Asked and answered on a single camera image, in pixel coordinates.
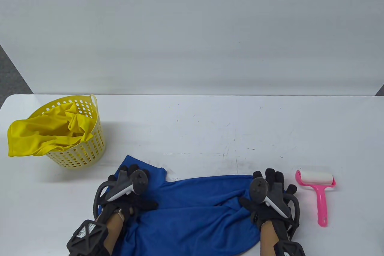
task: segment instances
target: gray carpet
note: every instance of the gray carpet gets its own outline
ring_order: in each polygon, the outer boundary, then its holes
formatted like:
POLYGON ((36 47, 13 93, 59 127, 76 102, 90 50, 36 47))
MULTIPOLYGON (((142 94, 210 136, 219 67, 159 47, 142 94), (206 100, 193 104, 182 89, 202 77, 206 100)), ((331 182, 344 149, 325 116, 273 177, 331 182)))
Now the gray carpet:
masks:
POLYGON ((0 46, 0 108, 12 94, 33 93, 0 46))

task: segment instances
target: blue shirt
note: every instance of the blue shirt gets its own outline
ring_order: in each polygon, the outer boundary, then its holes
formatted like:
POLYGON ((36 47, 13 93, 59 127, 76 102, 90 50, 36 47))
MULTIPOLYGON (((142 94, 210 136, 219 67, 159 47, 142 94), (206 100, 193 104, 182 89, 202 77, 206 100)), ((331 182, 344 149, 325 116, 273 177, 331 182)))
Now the blue shirt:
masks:
POLYGON ((167 182, 167 171, 126 156, 150 181, 143 197, 158 210, 142 213, 115 249, 114 256, 231 256, 260 241, 250 213, 238 197, 249 198, 252 176, 228 175, 167 182))

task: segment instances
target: white wall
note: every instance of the white wall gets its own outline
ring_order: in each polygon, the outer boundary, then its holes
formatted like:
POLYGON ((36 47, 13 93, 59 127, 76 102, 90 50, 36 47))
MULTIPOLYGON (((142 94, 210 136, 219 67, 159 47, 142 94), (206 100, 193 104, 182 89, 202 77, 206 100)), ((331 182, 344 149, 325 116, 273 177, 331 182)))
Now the white wall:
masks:
POLYGON ((35 93, 374 95, 384 0, 0 0, 35 93))

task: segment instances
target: yellow laundry basket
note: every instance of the yellow laundry basket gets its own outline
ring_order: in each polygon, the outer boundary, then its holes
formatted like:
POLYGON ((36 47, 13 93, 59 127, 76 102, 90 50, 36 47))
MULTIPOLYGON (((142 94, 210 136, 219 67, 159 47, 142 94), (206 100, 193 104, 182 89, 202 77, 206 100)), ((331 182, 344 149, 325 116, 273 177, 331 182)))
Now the yellow laundry basket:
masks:
POLYGON ((60 166, 69 169, 79 169, 91 166, 100 160, 105 151, 105 139, 103 129, 100 124, 99 111, 97 109, 97 100, 95 95, 67 96, 55 101, 49 102, 37 109, 29 118, 44 114, 52 108, 65 103, 76 103, 77 112, 87 117, 96 118, 95 127, 92 130, 92 139, 87 142, 81 142, 78 145, 63 152, 49 152, 47 156, 60 166))

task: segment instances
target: white table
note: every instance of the white table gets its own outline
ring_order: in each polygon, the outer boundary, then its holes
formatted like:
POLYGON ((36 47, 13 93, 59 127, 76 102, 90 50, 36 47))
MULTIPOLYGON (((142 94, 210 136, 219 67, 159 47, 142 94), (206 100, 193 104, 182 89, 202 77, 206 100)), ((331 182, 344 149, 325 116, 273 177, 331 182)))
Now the white table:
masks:
POLYGON ((13 95, 0 110, 3 255, 66 255, 126 154, 164 167, 170 181, 274 167, 295 183, 299 167, 328 170, 338 182, 329 227, 317 224, 315 193, 299 188, 295 240, 311 256, 383 254, 384 98, 99 95, 107 150, 98 164, 69 171, 45 156, 9 158, 8 126, 59 97, 13 95))

